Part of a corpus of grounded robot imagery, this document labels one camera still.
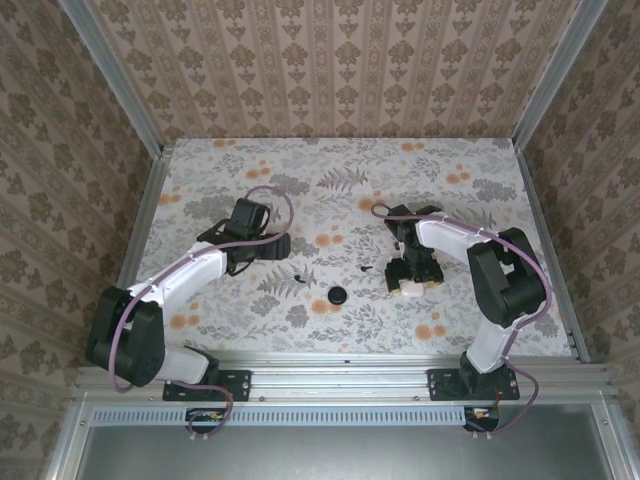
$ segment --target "floral tablecloth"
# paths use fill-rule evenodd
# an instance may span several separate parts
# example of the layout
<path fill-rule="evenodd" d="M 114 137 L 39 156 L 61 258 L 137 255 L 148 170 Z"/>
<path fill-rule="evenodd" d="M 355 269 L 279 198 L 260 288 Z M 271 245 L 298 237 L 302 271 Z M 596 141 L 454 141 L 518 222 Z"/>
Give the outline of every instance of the floral tablecloth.
<path fill-rule="evenodd" d="M 437 253 L 444 284 L 417 299 L 387 293 L 384 268 L 397 251 L 369 213 L 377 200 L 437 205 L 492 230 L 519 227 L 543 258 L 507 139 L 196 139 L 175 146 L 138 278 L 178 258 L 260 184 L 293 199 L 291 255 L 254 262 L 203 288 L 165 319 L 170 342 L 218 350 L 462 352 L 482 315 L 467 268 Z M 268 231 L 277 231 L 288 215 L 284 201 L 269 193 L 253 198 L 272 207 Z M 335 285 L 349 295 L 341 307 L 327 300 Z M 521 333 L 513 353 L 570 355 L 555 304 Z"/>

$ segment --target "patterned wall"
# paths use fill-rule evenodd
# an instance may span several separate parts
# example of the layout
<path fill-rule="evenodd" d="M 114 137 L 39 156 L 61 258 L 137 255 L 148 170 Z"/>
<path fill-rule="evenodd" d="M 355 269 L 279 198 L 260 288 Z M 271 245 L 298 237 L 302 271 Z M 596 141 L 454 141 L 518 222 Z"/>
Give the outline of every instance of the patterned wall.
<path fill-rule="evenodd" d="M 0 478 L 55 446 L 149 163 L 57 3 L 0 2 Z"/>
<path fill-rule="evenodd" d="M 91 0 L 164 139 L 508 137 L 577 0 Z"/>
<path fill-rule="evenodd" d="M 609 1 L 526 153 L 590 351 L 640 444 L 640 1 Z"/>

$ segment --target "black bottle cap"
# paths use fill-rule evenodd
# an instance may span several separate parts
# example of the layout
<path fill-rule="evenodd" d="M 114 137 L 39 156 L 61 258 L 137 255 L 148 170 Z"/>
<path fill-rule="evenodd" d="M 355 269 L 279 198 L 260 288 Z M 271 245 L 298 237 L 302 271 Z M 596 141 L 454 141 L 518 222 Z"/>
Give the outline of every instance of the black bottle cap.
<path fill-rule="evenodd" d="M 347 291 L 342 287 L 333 287 L 329 290 L 329 303 L 342 305 L 347 301 Z"/>

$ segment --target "gray floor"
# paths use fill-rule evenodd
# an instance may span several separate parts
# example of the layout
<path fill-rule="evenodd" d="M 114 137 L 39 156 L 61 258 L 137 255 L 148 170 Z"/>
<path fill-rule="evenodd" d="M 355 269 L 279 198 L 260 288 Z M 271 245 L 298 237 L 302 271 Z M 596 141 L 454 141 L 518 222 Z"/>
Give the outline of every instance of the gray floor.
<path fill-rule="evenodd" d="M 536 407 L 488 441 L 461 427 L 229 427 L 208 441 L 107 427 L 87 445 L 86 480 L 611 478 L 588 407 Z"/>

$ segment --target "metal vent strip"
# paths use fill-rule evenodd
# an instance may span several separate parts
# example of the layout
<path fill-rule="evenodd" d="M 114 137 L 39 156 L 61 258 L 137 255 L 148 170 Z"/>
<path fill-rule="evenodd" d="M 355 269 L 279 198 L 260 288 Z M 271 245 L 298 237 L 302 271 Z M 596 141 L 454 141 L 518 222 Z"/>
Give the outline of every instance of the metal vent strip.
<path fill-rule="evenodd" d="M 184 426 L 186 407 L 96 407 L 92 427 Z M 426 426 L 464 425 L 462 406 L 234 408 L 229 426 Z M 194 425 L 207 425 L 194 422 Z"/>

